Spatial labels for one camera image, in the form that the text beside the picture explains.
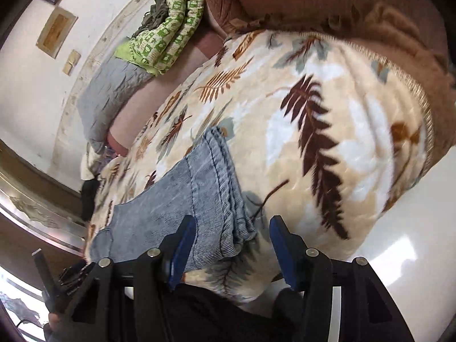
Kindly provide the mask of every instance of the white wall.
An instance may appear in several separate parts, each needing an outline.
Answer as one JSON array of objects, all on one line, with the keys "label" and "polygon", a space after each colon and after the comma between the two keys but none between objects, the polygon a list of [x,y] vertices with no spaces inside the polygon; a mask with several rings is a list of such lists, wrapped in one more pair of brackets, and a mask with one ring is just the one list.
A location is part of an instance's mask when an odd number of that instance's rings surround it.
[{"label": "white wall", "polygon": [[[33,0],[0,50],[0,139],[41,171],[79,190],[79,161],[85,148],[82,126],[68,130],[71,162],[51,169],[56,133],[70,91],[87,56],[112,20],[131,0],[61,0],[78,16],[56,59],[35,44],[54,6]],[[71,76],[62,68],[71,50],[82,57]]]}]

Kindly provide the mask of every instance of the rolled green quilt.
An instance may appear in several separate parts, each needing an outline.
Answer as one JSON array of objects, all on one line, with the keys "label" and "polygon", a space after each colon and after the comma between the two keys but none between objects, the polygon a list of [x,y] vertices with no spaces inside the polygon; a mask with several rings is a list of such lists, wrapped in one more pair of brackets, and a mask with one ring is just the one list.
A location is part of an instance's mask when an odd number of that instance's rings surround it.
[{"label": "rolled green quilt", "polygon": [[121,44],[114,56],[144,68],[155,76],[171,68],[197,29],[204,0],[166,0],[169,16],[156,29],[143,31]]}]

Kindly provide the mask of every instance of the light switch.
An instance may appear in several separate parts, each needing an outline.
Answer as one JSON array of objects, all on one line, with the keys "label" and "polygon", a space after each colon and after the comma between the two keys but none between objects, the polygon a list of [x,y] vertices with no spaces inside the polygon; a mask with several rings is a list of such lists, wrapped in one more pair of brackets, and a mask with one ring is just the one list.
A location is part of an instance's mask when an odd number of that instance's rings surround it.
[{"label": "light switch", "polygon": [[67,62],[63,66],[63,73],[70,75],[71,70],[77,65],[79,59],[81,59],[81,54],[79,54],[76,50],[72,50],[68,56]]}]

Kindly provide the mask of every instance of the gray pillow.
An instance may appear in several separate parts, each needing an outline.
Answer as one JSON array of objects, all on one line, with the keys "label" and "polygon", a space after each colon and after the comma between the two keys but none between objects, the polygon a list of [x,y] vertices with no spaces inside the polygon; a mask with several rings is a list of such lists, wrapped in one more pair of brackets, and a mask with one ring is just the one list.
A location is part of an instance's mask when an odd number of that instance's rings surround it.
[{"label": "gray pillow", "polygon": [[151,78],[145,69],[112,54],[102,63],[78,99],[84,136],[96,153],[104,147],[109,127],[122,106]]}]

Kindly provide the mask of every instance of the black cable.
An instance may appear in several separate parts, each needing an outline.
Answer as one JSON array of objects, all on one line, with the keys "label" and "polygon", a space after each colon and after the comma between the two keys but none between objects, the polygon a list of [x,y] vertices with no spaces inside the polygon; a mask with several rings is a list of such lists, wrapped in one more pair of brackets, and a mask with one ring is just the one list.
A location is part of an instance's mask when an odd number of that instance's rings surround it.
[{"label": "black cable", "polygon": [[18,323],[16,324],[16,328],[19,328],[19,325],[21,325],[21,324],[22,324],[23,322],[25,322],[25,321],[28,321],[29,323],[31,323],[31,324],[33,324],[33,325],[36,325],[34,322],[32,322],[32,321],[30,321],[30,320],[28,320],[28,319],[22,319],[20,322],[18,322]]}]

